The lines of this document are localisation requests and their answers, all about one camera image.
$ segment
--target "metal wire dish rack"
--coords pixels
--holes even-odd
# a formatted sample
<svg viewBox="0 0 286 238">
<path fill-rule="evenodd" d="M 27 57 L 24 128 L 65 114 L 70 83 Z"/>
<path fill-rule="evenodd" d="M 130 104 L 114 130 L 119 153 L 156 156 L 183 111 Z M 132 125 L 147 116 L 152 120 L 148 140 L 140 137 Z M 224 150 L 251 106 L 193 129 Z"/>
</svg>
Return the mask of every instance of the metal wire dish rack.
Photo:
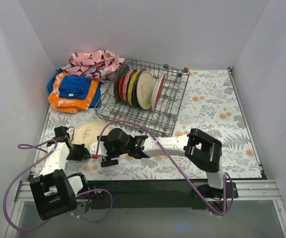
<svg viewBox="0 0 286 238">
<path fill-rule="evenodd" d="M 125 102 L 116 102 L 113 94 L 114 81 L 111 81 L 101 95 L 101 107 L 94 108 L 96 114 L 105 122 L 126 120 L 147 128 L 156 136 L 171 137 L 189 78 L 188 68 L 173 68 L 167 64 L 160 65 L 136 59 L 126 59 L 124 63 L 127 63 L 130 69 L 136 68 L 140 71 L 145 68 L 149 70 L 154 79 L 165 73 L 165 81 L 156 110 L 153 112 L 152 109 L 144 110 L 140 107 L 130 106 Z M 130 124 L 123 126 L 137 129 Z"/>
</svg>

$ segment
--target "floral tablecloth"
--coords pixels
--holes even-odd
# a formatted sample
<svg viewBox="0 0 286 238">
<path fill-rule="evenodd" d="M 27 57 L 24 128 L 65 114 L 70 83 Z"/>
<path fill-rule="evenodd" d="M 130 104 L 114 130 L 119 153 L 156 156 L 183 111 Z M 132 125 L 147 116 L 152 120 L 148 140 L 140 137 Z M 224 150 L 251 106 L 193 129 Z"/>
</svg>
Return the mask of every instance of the floral tablecloth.
<svg viewBox="0 0 286 238">
<path fill-rule="evenodd" d="M 54 128 L 57 126 L 74 126 L 77 129 L 90 120 L 100 120 L 94 109 L 70 115 L 50 108 L 43 141 L 54 136 Z M 227 70 L 191 71 L 174 135 L 187 134 L 191 128 L 199 128 L 222 142 L 222 167 L 232 178 L 261 177 Z M 205 172 L 187 158 L 175 156 L 174 159 L 189 178 L 206 178 Z M 33 170 L 34 176 L 40 173 L 43 165 L 37 165 Z M 183 178 L 166 156 L 137 160 L 123 155 L 119 158 L 119 165 L 106 168 L 102 168 L 100 160 L 96 159 L 67 161 L 67 176 L 80 171 L 88 180 Z"/>
</svg>

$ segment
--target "plate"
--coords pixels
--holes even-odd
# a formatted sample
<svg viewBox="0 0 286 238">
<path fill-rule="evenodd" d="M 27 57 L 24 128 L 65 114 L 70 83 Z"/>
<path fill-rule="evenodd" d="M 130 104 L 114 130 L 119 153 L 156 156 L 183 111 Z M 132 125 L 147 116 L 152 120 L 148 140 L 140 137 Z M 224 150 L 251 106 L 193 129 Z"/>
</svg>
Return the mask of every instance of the plate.
<svg viewBox="0 0 286 238">
<path fill-rule="evenodd" d="M 119 94 L 120 94 L 120 98 L 123 102 L 125 102 L 125 99 L 123 97 L 122 89 L 123 89 L 124 79 L 126 76 L 127 76 L 127 74 L 123 75 L 121 80 L 120 80 L 120 83 L 119 83 Z"/>
<path fill-rule="evenodd" d="M 78 128 L 74 134 L 74 144 L 85 144 L 85 148 L 89 148 L 89 144 L 98 141 L 97 136 L 100 135 L 102 129 L 107 124 L 99 120 L 91 120 L 83 124 Z M 103 132 L 103 135 L 107 135 L 111 131 L 110 127 L 107 127 Z"/>
<path fill-rule="evenodd" d="M 152 104 L 151 106 L 152 106 L 153 112 L 156 110 L 158 100 L 161 96 L 164 81 L 165 81 L 165 73 L 159 79 L 157 79 L 155 82 L 155 86 L 154 86 L 152 98 L 151 98 L 151 104 Z"/>
<path fill-rule="evenodd" d="M 120 80 L 123 75 L 127 74 L 130 71 L 129 66 L 124 63 L 119 70 L 114 74 L 113 80 L 114 80 L 114 85 L 113 85 L 113 94 L 115 97 L 115 100 L 117 102 L 121 101 L 120 93 L 119 93 L 119 84 Z"/>
<path fill-rule="evenodd" d="M 145 71 L 146 71 L 146 68 L 141 69 L 139 74 L 137 75 L 137 79 L 134 81 L 133 90 L 132 90 L 132 104 L 135 107 L 139 106 L 138 97 L 137 97 L 138 80 L 139 80 L 140 76 L 142 75 L 142 73 Z"/>
<path fill-rule="evenodd" d="M 137 99 L 141 108 L 147 110 L 151 107 L 151 98 L 155 81 L 150 71 L 144 71 L 137 82 Z"/>
<path fill-rule="evenodd" d="M 125 76 L 125 79 L 124 79 L 124 83 L 123 83 L 123 88 L 122 88 L 122 96 L 123 96 L 123 99 L 125 100 L 125 102 L 128 101 L 127 99 L 127 93 L 128 93 L 128 85 L 129 85 L 129 82 L 133 76 L 133 74 L 135 74 L 137 72 L 136 69 L 131 69 L 127 75 Z"/>
<path fill-rule="evenodd" d="M 133 104 L 132 104 L 132 90 L 133 90 L 134 82 L 135 82 L 138 74 L 139 74 L 139 72 L 134 73 L 132 78 L 130 79 L 130 82 L 129 82 L 128 92 L 127 92 L 127 101 L 131 106 L 133 106 Z"/>
</svg>

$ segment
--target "orange patterned towel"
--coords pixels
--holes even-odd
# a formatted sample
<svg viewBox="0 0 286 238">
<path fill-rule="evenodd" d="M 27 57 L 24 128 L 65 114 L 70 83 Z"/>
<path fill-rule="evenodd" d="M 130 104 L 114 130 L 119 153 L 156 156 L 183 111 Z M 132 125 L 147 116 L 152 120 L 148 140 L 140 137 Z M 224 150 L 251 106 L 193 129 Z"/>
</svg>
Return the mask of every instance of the orange patterned towel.
<svg viewBox="0 0 286 238">
<path fill-rule="evenodd" d="M 92 102 L 92 99 L 95 95 L 95 92 L 97 90 L 97 87 L 99 85 L 99 81 L 96 79 L 91 80 L 91 85 L 88 95 L 84 100 L 72 99 L 72 98 L 60 98 L 59 86 L 65 75 L 69 75 L 69 73 L 64 71 L 56 76 L 56 80 L 53 85 L 53 91 L 48 97 L 48 102 L 50 103 L 50 106 L 57 111 L 72 113 L 72 114 L 78 113 L 79 111 L 88 110 Z"/>
</svg>

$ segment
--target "beige plate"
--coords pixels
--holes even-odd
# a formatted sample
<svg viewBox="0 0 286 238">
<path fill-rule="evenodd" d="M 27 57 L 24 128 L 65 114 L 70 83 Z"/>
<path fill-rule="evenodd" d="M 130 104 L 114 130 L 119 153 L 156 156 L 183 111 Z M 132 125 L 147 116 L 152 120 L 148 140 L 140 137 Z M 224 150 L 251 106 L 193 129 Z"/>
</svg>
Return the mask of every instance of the beige plate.
<svg viewBox="0 0 286 238">
<path fill-rule="evenodd" d="M 147 110 L 151 107 L 151 98 L 155 80 L 150 71 L 144 71 L 138 78 L 137 98 L 141 108 Z"/>
<path fill-rule="evenodd" d="M 107 124 L 99 120 L 91 120 L 83 124 L 78 128 L 74 134 L 74 144 L 85 144 L 85 148 L 89 148 L 89 144 L 98 141 L 97 136 L 100 135 L 102 129 Z M 107 135 L 111 131 L 110 127 L 107 127 L 103 132 L 103 135 Z"/>
</svg>

